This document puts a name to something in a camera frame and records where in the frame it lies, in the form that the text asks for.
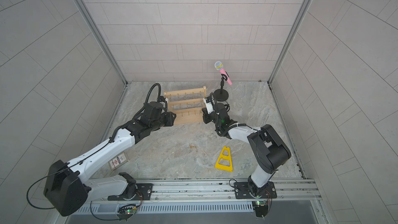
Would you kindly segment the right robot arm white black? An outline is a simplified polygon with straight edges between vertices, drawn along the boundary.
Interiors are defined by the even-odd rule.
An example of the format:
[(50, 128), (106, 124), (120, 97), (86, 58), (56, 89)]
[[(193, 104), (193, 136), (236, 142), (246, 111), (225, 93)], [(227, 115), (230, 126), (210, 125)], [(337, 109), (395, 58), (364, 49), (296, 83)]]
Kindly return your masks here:
[(213, 93), (203, 101), (205, 124), (213, 122), (220, 137), (240, 140), (250, 145), (258, 165), (248, 178), (248, 190), (253, 197), (262, 197), (267, 192), (266, 187), (272, 176), (291, 158), (290, 149), (271, 125), (252, 128), (245, 123), (232, 120), (228, 115), (227, 106), (219, 103)]

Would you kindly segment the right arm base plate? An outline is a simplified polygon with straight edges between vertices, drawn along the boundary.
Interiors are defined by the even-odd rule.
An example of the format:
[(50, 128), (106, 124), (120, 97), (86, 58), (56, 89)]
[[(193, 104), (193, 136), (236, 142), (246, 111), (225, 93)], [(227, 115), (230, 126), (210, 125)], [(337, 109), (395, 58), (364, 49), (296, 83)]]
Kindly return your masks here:
[(269, 181), (263, 187), (258, 188), (254, 183), (235, 182), (232, 187), (236, 199), (276, 199), (277, 193), (274, 183)]

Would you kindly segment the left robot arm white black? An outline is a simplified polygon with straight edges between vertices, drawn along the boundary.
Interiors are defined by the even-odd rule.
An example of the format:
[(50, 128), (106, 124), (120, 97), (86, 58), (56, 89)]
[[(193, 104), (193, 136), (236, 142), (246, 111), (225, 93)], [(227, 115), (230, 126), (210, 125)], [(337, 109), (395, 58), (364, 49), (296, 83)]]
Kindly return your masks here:
[(153, 102), (146, 97), (143, 107), (134, 117), (116, 127), (107, 140), (68, 162), (54, 162), (43, 178), (46, 181), (43, 194), (52, 209), (66, 217), (88, 201), (101, 198), (126, 201), (137, 198), (142, 203), (144, 194), (128, 173), (121, 172), (100, 179), (91, 177), (103, 165), (148, 137), (151, 132), (173, 126), (175, 119), (176, 114), (168, 110), (167, 100), (159, 91)]

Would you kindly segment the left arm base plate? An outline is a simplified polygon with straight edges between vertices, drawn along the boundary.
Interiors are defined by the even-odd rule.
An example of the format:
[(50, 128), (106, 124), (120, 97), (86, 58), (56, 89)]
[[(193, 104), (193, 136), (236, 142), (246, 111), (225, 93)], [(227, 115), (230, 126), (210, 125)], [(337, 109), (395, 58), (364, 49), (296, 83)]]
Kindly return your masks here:
[(138, 201), (150, 200), (153, 184), (129, 183), (122, 194), (109, 196), (108, 201)]

